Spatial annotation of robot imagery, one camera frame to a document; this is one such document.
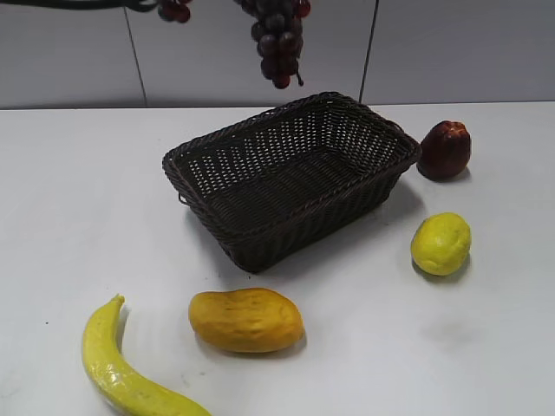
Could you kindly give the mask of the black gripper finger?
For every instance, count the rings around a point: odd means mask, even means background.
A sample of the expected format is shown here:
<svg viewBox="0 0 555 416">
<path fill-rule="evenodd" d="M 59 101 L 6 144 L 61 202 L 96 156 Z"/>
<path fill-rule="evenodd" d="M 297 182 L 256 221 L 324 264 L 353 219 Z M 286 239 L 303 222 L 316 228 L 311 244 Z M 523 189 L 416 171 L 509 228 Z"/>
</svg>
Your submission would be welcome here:
<svg viewBox="0 0 555 416">
<path fill-rule="evenodd" d="M 30 6 L 57 10 L 110 10 L 126 7 L 130 10 L 146 13 L 157 7 L 157 1 L 140 0 L 94 0 L 94 1 L 30 1 Z"/>
</svg>

